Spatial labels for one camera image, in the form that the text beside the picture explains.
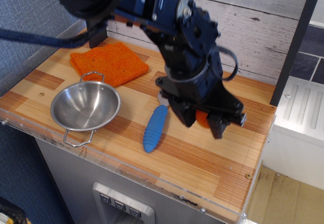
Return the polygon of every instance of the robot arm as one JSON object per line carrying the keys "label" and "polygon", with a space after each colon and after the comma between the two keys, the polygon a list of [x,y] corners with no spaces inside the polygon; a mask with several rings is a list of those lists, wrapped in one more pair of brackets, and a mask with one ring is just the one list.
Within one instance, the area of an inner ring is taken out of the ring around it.
{"label": "robot arm", "polygon": [[243,104],[222,83],[220,52],[230,51],[215,43],[217,23],[195,6],[193,0],[60,0],[73,15],[84,19],[120,20],[140,26],[158,46],[166,77],[156,84],[187,127],[196,121],[196,111],[208,114],[215,138],[231,122],[243,125]]}

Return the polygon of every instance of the black pole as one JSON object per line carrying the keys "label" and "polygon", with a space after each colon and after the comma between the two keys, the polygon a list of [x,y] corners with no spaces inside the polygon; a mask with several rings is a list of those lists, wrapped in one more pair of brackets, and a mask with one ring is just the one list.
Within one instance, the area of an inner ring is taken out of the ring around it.
{"label": "black pole", "polygon": [[277,81],[277,85],[272,95],[272,99],[270,102],[271,105],[278,106],[279,104],[281,95],[285,89],[290,71],[292,70],[292,67],[294,65],[294,61],[296,59],[300,45],[303,41],[309,21],[314,12],[316,3],[317,0],[306,0],[305,2],[305,6],[300,16],[292,43],[289,47],[285,63],[283,64],[279,79]]}

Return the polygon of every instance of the orange object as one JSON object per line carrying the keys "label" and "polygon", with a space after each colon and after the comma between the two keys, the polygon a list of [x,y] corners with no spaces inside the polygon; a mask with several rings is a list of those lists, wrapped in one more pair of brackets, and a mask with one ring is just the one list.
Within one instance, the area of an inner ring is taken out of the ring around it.
{"label": "orange object", "polygon": [[[148,72],[148,65],[123,43],[108,44],[85,53],[72,53],[70,63],[80,76],[91,71],[104,74],[104,82],[113,87]],[[102,78],[90,74],[84,80],[101,81]]]}
{"label": "orange object", "polygon": [[199,110],[196,111],[196,120],[204,128],[210,128],[209,123],[207,121],[207,116],[208,113],[204,111],[199,111]]}

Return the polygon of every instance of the bowl handle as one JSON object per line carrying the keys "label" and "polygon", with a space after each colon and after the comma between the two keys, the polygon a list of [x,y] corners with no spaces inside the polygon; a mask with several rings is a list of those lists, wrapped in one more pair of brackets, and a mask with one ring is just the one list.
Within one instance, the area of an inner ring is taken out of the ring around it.
{"label": "bowl handle", "polygon": [[81,145],[88,144],[88,143],[91,142],[92,137],[93,137],[93,133],[96,131],[96,129],[94,129],[94,130],[91,131],[90,139],[89,139],[88,141],[86,141],[86,142],[81,143],[81,144],[72,144],[72,143],[66,141],[67,133],[68,133],[69,131],[70,131],[70,130],[65,130],[65,134],[64,134],[64,137],[63,137],[63,142],[66,143],[66,144],[68,144],[68,145],[70,145],[70,146],[72,146],[72,147],[79,147],[79,146],[81,146]]}
{"label": "bowl handle", "polygon": [[81,76],[81,79],[80,79],[79,82],[81,82],[81,81],[83,80],[83,77],[84,77],[84,76],[87,76],[87,75],[89,75],[89,74],[91,74],[91,73],[96,73],[96,74],[102,76],[102,81],[101,81],[101,82],[103,82],[103,81],[105,80],[105,75],[104,75],[104,74],[99,73],[99,72],[96,72],[96,71],[91,71],[91,72],[89,72],[89,73],[85,73],[85,74],[83,74],[83,75]]}

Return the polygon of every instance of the wooden countertop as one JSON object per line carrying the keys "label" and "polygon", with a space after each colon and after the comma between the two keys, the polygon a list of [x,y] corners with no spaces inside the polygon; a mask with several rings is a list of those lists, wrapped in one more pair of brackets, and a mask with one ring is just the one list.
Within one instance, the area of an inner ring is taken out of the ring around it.
{"label": "wooden countertop", "polygon": [[[107,38],[99,46],[115,42]],[[269,105],[274,86],[240,76],[224,83],[245,104],[248,119],[242,128],[228,126],[221,140],[215,140],[210,129],[198,123],[186,128],[169,110],[160,143],[147,154],[142,138],[159,105],[159,88],[154,81],[165,75],[164,61],[156,51],[126,45],[149,65],[149,72],[116,88],[121,97],[120,111],[95,132],[90,144],[72,148],[62,143],[65,129],[50,114],[55,95],[80,79],[69,63],[70,53],[86,52],[88,44],[60,49],[0,98],[0,119],[193,208],[205,208],[217,219],[236,223],[245,210],[274,117],[275,107]],[[71,132],[69,136],[82,142],[89,132]]]}

